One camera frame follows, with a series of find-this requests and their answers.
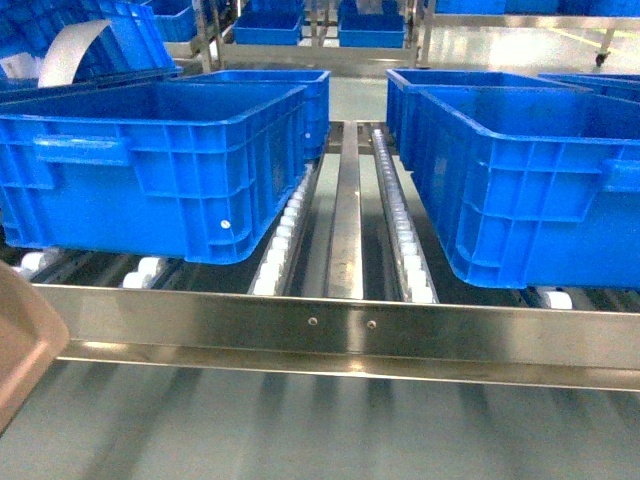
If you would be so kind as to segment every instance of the floor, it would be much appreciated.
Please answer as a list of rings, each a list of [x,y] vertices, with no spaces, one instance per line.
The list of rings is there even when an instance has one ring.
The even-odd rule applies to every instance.
[[[595,34],[459,30],[434,67],[592,69]],[[603,71],[637,72],[637,38],[613,47]],[[384,120],[382,75],[331,93],[333,119]],[[0,478],[635,480],[638,438],[631,393],[59,362],[0,438]]]

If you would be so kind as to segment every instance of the metal shelf rack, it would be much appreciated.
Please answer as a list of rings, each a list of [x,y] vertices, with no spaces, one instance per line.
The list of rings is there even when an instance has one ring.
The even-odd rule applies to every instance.
[[[298,234],[274,228],[242,264],[161,262],[147,288],[125,289],[138,257],[59,253],[31,278],[71,330],[62,358],[640,391],[640,296],[567,290],[576,308],[567,311],[540,308],[553,306],[544,291],[456,281],[424,211],[413,207],[415,191],[390,161],[385,132],[382,124],[332,124],[324,160],[289,205],[297,213],[285,212],[299,221],[289,232],[298,225]],[[318,248],[326,226],[314,190],[336,153],[336,208],[328,244]],[[375,218],[362,213],[360,185],[360,168],[372,166],[384,199]],[[270,255],[283,235],[286,248]],[[24,253],[0,249],[13,265]],[[275,270],[277,296],[256,291],[275,257],[288,265]],[[313,268],[323,284],[308,275]]]
[[[197,11],[203,12],[203,0],[193,0]],[[283,47],[270,45],[238,45],[232,41],[232,25],[242,12],[242,0],[232,2],[227,18],[207,28],[198,23],[198,36],[191,42],[166,44],[169,52],[178,59],[201,55],[203,69],[211,71],[208,45],[216,39],[220,62],[230,63],[291,63],[327,65],[380,64],[389,68],[429,67],[429,49],[433,29],[436,27],[497,27],[497,28],[604,28],[606,32],[596,55],[596,64],[601,66],[609,55],[609,47],[616,29],[640,30],[640,18],[630,17],[588,17],[558,15],[462,15],[436,14],[437,1],[429,2],[426,10],[422,3],[408,0],[405,7],[407,35],[405,48],[328,48],[325,46],[329,27],[337,26],[335,12],[329,7],[318,9],[315,1],[307,2],[307,19],[311,28],[310,46]]]

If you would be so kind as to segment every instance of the blue plastic crate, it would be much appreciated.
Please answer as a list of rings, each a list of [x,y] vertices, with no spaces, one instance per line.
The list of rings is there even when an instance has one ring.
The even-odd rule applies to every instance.
[[[592,90],[599,95],[640,102],[640,81],[619,78],[598,77],[595,75],[574,75],[542,73],[542,78],[577,85]]]
[[[438,0],[436,13],[462,13],[469,15],[502,15],[507,0]]]
[[[338,18],[342,19],[345,15],[366,15],[366,14],[383,14],[398,15],[400,8],[396,0],[382,0],[379,3],[379,9],[376,11],[367,11],[366,9],[358,9],[357,0],[342,0],[338,7]]]
[[[456,275],[482,287],[640,288],[640,104],[572,90],[420,95],[414,181]]]
[[[341,47],[402,48],[404,31],[401,15],[345,15],[338,39]]]
[[[13,35],[0,39],[2,56],[28,52],[44,57],[66,25],[108,19],[111,24],[92,43],[77,79],[132,70],[173,68],[150,8],[107,0],[31,0],[0,12],[0,26]]]
[[[304,88],[155,82],[0,104],[7,242],[247,258],[299,178]]]
[[[329,134],[329,77],[325,70],[222,70],[181,78],[179,82],[286,84],[305,87],[306,120],[304,157],[315,160],[322,155]]]
[[[387,126],[396,139],[400,159],[413,170],[416,150],[416,122],[419,92],[432,85],[484,87],[568,88],[550,80],[502,72],[455,70],[387,70]]]
[[[591,0],[594,17],[640,17],[640,0]]]
[[[250,12],[289,12],[304,11],[304,0],[251,0],[245,6]]]
[[[560,0],[558,13],[562,15],[588,15],[591,0]]]
[[[507,0],[506,13],[516,15],[553,14],[558,12],[559,0]]]
[[[197,34],[191,0],[151,0],[156,25],[165,42],[188,42]]]
[[[300,13],[244,12],[233,26],[233,36],[239,44],[297,45],[302,22]]]

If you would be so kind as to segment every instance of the roller conveyor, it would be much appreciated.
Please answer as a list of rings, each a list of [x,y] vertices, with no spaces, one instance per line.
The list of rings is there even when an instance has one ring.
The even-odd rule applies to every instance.
[[[62,357],[640,390],[638,294],[458,281],[384,132],[382,124],[334,122],[327,154],[241,264],[59,252],[32,282],[69,324]],[[329,235],[316,192],[331,174],[327,164],[338,167]],[[361,169],[376,171],[377,185],[361,185]],[[13,265],[24,254],[2,249]],[[121,288],[140,268],[153,270],[145,288]],[[305,298],[310,291],[324,294]],[[576,311],[553,308],[567,308],[564,296]]]

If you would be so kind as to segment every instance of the crate handle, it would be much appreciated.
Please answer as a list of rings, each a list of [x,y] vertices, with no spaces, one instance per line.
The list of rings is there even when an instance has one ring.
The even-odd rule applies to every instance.
[[[38,135],[33,139],[36,158],[47,163],[78,163],[126,167],[131,165],[128,138]]]
[[[605,192],[640,193],[640,160],[605,160],[602,180]]]

